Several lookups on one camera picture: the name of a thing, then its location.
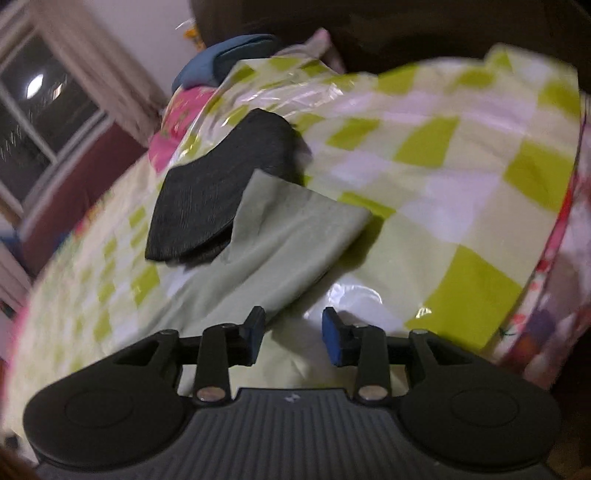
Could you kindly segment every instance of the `light green cloth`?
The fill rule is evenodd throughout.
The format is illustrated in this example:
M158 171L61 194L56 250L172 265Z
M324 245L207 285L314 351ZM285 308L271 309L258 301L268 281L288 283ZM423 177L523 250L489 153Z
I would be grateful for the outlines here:
M371 214L255 170L230 245L156 315L151 331L201 335L242 323L254 306L267 320L314 284L360 234Z

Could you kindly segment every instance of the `pink fabric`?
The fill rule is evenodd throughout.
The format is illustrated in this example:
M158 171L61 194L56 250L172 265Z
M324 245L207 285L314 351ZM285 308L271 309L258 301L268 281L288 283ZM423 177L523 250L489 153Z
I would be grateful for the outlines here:
M150 141L148 157L160 173L163 171L187 130L215 92L211 87L195 87L174 95L162 120L162 128Z

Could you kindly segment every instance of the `window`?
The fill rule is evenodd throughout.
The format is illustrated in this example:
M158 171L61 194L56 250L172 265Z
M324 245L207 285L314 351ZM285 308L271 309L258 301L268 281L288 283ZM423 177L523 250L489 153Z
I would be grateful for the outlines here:
M104 117L45 42L25 36L0 58L0 196L22 212L44 171Z

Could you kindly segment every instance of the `wall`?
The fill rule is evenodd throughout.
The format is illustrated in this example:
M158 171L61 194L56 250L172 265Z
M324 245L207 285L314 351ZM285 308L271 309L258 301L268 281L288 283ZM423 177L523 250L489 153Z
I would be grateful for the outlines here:
M193 18L189 0L84 0L168 96L177 73L196 55L175 28Z

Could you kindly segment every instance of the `folded cloth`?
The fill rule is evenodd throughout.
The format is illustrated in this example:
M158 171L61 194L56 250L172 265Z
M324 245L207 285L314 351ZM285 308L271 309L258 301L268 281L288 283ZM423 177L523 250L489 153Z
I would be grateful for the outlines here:
M371 214L255 170L229 246L171 299L150 331L201 335L242 323L254 306L267 320L314 284L361 233Z
M255 168L297 181L295 151L291 125L279 115L255 109L209 153L172 168L156 201L146 259L214 259L229 242Z
M173 82L173 93L199 85L219 87L239 60L265 59L279 51L281 42L274 35L240 35L206 48L193 57Z

